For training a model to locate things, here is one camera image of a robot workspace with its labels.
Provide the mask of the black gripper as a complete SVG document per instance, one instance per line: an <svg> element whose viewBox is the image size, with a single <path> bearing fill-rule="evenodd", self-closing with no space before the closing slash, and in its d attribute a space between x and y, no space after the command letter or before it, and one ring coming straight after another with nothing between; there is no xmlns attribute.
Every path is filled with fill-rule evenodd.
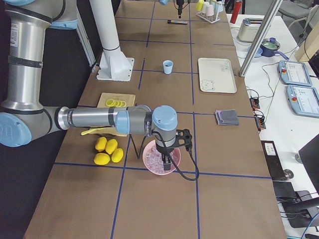
<svg viewBox="0 0 319 239"><path fill-rule="evenodd" d="M168 156L175 148L184 146L187 151L192 150L192 135L189 129L177 129L175 136L165 141L161 132L155 131L155 142L157 151L160 152L164 171L171 170L171 160Z"/></svg>
<svg viewBox="0 0 319 239"><path fill-rule="evenodd" d="M182 9L190 4L191 0L175 0L174 4L177 5L178 18L181 18Z"/></svg>

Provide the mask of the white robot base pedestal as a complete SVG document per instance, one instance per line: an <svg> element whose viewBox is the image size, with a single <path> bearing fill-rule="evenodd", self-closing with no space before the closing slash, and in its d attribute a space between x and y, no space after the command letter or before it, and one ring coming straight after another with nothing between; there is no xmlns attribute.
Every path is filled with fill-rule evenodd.
<svg viewBox="0 0 319 239"><path fill-rule="evenodd" d="M90 5L103 48L97 79L130 81L135 60L126 57L120 48L112 2L91 0Z"/></svg>

